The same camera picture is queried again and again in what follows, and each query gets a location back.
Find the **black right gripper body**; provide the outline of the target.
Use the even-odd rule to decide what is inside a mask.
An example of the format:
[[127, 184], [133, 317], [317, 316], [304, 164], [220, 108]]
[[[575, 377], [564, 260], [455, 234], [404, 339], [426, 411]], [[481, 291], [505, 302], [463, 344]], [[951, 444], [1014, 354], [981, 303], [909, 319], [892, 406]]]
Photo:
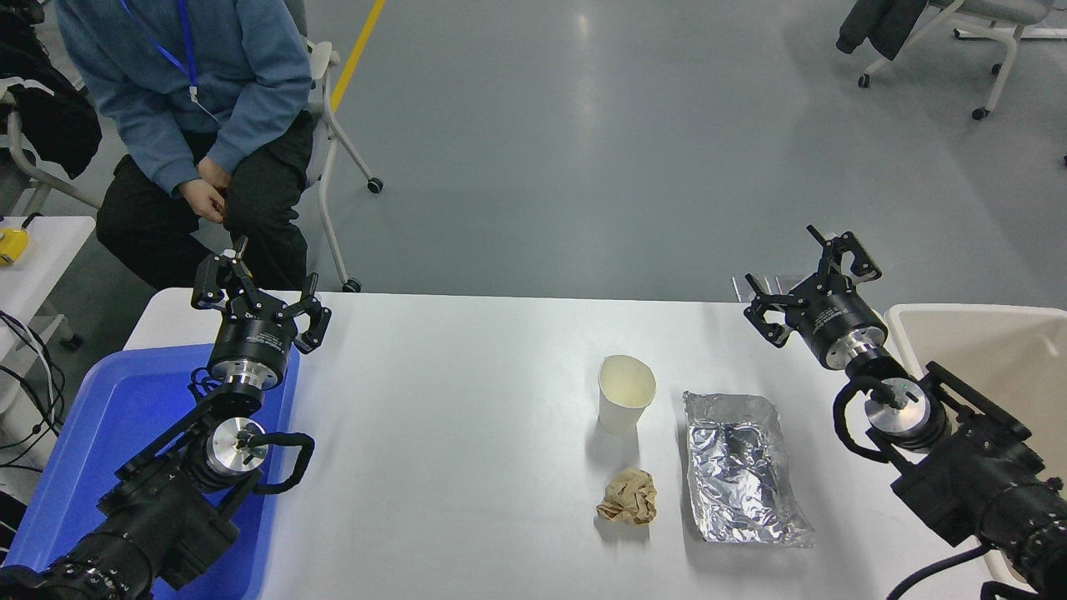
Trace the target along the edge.
[[853, 361], [883, 347], [885, 323], [848, 284], [805, 281], [792, 291], [803, 300], [790, 310], [790, 327], [821, 361]]

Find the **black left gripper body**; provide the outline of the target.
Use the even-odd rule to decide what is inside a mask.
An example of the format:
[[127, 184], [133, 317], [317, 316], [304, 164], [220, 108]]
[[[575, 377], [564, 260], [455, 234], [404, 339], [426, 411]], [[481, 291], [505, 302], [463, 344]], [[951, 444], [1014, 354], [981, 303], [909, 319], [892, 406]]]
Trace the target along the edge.
[[278, 322], [285, 301], [267, 293], [259, 293], [256, 303], [246, 293], [230, 297], [208, 360], [209, 372], [222, 378], [240, 362], [256, 363], [270, 372], [271, 379], [283, 379], [297, 334], [291, 318]]

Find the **person's right hand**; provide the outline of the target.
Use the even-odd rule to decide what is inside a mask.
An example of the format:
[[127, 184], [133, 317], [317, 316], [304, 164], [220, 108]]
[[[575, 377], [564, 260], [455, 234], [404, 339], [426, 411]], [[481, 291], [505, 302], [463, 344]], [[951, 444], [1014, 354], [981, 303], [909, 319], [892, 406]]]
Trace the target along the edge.
[[193, 181], [180, 183], [177, 190], [192, 212], [209, 222], [224, 223], [225, 198], [211, 183], [203, 181], [200, 178], [193, 179]]

